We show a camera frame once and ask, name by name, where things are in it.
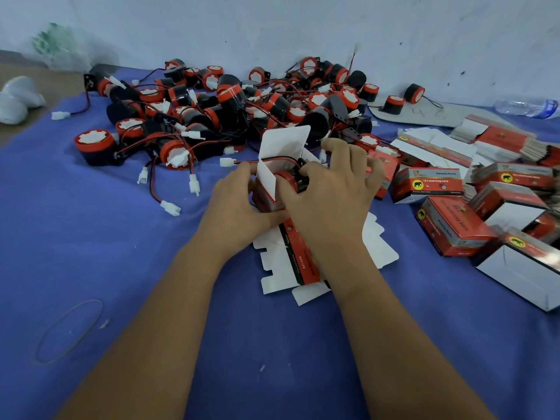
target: blue fabric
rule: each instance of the blue fabric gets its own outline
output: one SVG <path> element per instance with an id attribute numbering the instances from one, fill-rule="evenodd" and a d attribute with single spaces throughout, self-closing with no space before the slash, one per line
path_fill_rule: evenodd
<path id="1" fill-rule="evenodd" d="M 118 76 L 142 74 L 124 69 Z M 83 96 L 68 99 L 57 110 L 83 103 Z M 89 112 L 64 121 L 45 115 L 0 150 L 0 412 L 6 420 L 52 416 L 134 317 L 195 232 L 212 186 L 229 171 L 217 158 L 201 162 L 196 197 L 186 172 L 158 168 L 158 195 L 182 208 L 172 217 L 147 186 L 136 184 L 146 155 L 122 167 L 93 168 L 76 151 L 72 139 L 80 132 L 113 130 L 107 103 L 93 97 Z M 560 118 L 510 119 L 558 141 Z M 406 125 L 380 121 L 374 133 L 391 139 L 399 126 Z M 236 158 L 256 154 L 247 149 Z M 500 418 L 556 419 L 560 314 L 545 314 L 465 259 L 441 258 L 410 206 L 386 197 L 371 211 L 385 227 L 382 237 L 400 254 L 383 276 L 490 409 Z M 221 272 L 186 418 L 368 418 L 332 294 L 298 307 L 289 290 L 264 296 L 264 275 L 251 247 Z M 89 299 L 104 303 L 92 331 L 59 361 L 38 363 L 36 347 L 48 327 Z M 85 304 L 58 323 L 38 358 L 64 353 L 99 309 Z"/>

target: person's left hand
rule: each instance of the person's left hand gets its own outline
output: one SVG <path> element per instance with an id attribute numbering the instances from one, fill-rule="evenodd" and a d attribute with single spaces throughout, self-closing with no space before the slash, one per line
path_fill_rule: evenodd
<path id="1" fill-rule="evenodd" d="M 254 188 L 256 164 L 242 162 L 216 183 L 192 241 L 207 247 L 223 265 L 255 238 L 290 218 L 287 211 L 260 213 L 248 202 Z"/>

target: forearm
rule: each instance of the forearm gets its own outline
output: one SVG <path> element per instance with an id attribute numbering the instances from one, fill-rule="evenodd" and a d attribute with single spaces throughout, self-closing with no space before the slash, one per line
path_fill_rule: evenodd
<path id="1" fill-rule="evenodd" d="M 181 419 L 221 265 L 191 242 L 58 419 Z"/>
<path id="2" fill-rule="evenodd" d="M 323 268 L 344 317 L 370 415 L 493 418 L 382 279 L 363 245 Z"/>

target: person's right hand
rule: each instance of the person's right hand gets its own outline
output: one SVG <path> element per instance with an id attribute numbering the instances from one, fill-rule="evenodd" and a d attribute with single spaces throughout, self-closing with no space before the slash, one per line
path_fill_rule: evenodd
<path id="1" fill-rule="evenodd" d="M 297 194 L 277 179 L 280 199 L 319 264 L 340 250 L 363 245 L 363 224 L 385 178 L 383 163 L 368 158 L 362 148 L 335 138 L 321 146 L 332 153 L 330 169 L 318 162 L 304 165 L 300 172 L 309 176 L 306 191 Z M 367 179 L 366 166 L 372 169 Z"/>

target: blue bottle label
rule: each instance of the blue bottle label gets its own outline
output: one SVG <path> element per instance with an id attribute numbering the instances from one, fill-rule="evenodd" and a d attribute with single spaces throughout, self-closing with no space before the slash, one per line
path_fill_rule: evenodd
<path id="1" fill-rule="evenodd" d="M 549 99 L 544 105 L 544 109 L 542 109 L 542 111 L 537 115 L 533 116 L 533 118 L 546 119 L 554 115 L 557 112 L 557 110 L 558 110 L 558 102 L 556 100 Z"/>

